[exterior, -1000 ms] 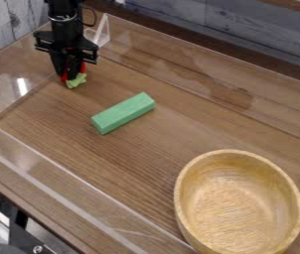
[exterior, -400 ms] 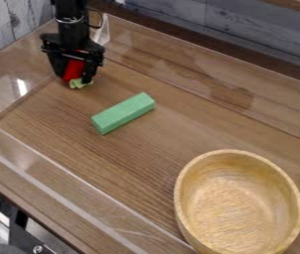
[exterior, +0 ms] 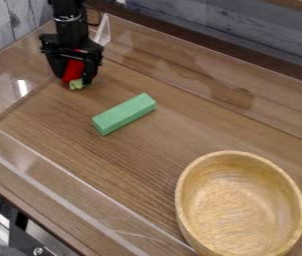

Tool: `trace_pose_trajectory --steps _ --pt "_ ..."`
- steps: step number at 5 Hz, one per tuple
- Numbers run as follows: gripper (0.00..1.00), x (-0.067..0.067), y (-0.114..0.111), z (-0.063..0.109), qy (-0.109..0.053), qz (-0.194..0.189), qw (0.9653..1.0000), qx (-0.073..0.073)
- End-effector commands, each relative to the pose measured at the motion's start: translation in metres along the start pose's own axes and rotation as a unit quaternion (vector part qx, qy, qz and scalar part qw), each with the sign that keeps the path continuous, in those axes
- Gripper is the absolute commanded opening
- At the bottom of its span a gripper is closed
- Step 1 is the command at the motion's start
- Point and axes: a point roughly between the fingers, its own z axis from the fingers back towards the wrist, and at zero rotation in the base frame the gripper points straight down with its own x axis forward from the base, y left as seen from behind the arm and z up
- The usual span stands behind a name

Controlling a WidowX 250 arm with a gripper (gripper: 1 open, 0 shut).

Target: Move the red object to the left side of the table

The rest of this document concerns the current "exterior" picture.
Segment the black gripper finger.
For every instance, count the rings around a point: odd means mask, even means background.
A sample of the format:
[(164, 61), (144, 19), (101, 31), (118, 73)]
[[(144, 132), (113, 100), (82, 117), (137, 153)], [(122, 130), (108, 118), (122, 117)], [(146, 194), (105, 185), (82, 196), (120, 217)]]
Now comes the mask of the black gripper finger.
[(84, 70), (84, 85), (89, 86), (93, 83), (94, 78), (98, 75), (100, 66), (102, 61), (98, 59), (88, 59), (85, 61), (85, 70)]
[(59, 53), (47, 53), (46, 56), (55, 76), (62, 78), (66, 72), (69, 58), (65, 54)]

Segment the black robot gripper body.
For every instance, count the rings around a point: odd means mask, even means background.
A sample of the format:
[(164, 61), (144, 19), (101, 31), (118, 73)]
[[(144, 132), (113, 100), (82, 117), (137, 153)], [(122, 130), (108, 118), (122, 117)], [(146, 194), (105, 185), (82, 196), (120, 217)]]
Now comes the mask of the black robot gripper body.
[(82, 62), (88, 59), (104, 60), (105, 47), (90, 38), (85, 38), (77, 44), (65, 44), (57, 34), (41, 34), (39, 40), (42, 42), (41, 50), (45, 54), (65, 54), (69, 60), (74, 59)]

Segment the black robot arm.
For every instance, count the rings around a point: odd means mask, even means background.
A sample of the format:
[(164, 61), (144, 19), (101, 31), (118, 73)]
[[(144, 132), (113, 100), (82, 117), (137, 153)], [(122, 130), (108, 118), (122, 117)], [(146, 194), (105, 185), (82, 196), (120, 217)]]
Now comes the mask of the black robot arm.
[(54, 34), (41, 34), (41, 51), (55, 76), (71, 90), (93, 84), (102, 66), (105, 47), (90, 38), (86, 0), (49, 0), (53, 7)]

